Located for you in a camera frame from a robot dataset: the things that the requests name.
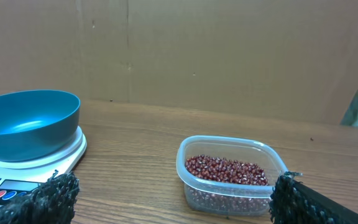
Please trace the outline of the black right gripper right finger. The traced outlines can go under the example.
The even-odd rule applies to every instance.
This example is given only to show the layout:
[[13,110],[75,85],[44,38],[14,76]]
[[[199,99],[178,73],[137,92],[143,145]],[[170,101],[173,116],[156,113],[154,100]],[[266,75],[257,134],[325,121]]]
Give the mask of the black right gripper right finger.
[[358,224],[358,213],[295,180],[285,172],[273,186],[269,213],[273,224]]

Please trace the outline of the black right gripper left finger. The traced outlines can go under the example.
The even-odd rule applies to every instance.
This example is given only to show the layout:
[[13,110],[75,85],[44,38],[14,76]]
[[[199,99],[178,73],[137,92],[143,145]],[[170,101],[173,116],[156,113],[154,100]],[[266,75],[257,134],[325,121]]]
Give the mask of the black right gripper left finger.
[[0,207],[0,224],[70,224],[79,192],[73,172],[60,175],[56,170],[29,194]]

